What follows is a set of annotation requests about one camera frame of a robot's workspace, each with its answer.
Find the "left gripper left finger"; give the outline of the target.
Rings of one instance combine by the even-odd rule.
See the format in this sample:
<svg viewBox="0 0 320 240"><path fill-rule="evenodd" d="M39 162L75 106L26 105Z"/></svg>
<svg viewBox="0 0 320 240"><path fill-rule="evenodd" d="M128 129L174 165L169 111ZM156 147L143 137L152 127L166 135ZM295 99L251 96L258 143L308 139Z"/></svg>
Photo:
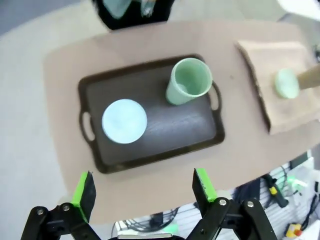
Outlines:
<svg viewBox="0 0 320 240"><path fill-rule="evenodd" d="M52 210L44 206L31 209L21 239L59 240L63 235L71 235L75 240L96 240L97 234L89 225L96 195L92 173L83 172L71 202Z"/></svg>

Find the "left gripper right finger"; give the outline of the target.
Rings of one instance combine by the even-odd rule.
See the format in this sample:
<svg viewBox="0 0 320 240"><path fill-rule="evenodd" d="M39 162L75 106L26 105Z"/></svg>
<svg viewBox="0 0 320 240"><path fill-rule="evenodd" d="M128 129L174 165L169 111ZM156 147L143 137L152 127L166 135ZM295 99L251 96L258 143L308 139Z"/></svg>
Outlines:
<svg viewBox="0 0 320 240"><path fill-rule="evenodd" d="M192 190L202 216L191 231L193 240L215 240L222 229L233 230L239 240L277 239L258 200L237 203L218 197L204 168L194 169Z"/></svg>

